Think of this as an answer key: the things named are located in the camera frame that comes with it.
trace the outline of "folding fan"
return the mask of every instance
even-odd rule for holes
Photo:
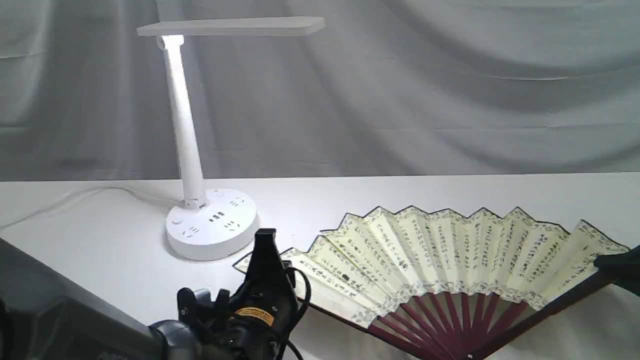
[[[316,309],[413,356],[451,360],[485,358],[609,284],[594,259],[627,251],[585,221],[569,233],[520,208],[501,218],[411,206],[347,214],[282,259],[308,275]],[[234,266],[245,271],[249,256]]]

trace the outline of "black object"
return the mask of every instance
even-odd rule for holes
[[[0,360],[281,359],[310,293],[298,309],[296,270],[285,268],[274,236],[258,230],[252,273],[233,297],[221,290],[212,302],[207,290],[182,289],[180,321],[150,327],[0,239]]]
[[[640,246],[624,254],[600,255],[593,264],[614,284],[640,296]]]

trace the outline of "fan paper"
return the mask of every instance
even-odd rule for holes
[[[484,208],[464,217],[411,206],[347,214],[307,252],[291,248],[281,257],[307,274],[315,307],[431,347],[427,354],[436,358],[456,359],[457,351],[447,348],[466,352],[478,345],[465,343],[473,342],[477,323],[484,322],[484,334],[503,331],[593,275],[598,255],[627,251],[585,221],[569,233],[520,208],[501,218]],[[234,266],[246,271],[249,261],[246,256]],[[302,295],[304,283],[297,282]],[[500,320],[505,312],[509,319]],[[447,339],[455,333],[455,342],[437,341],[438,333],[449,333]]]

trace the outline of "lamp arm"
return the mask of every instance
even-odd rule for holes
[[[157,37],[157,43],[164,53],[184,202],[187,209],[198,210],[207,204],[207,196],[180,53],[184,37],[182,35]]]

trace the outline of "lamp base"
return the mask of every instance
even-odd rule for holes
[[[199,210],[175,206],[167,216],[171,247],[185,258],[208,261],[225,258],[247,246],[259,228],[255,203],[237,190],[207,190],[207,205]]]

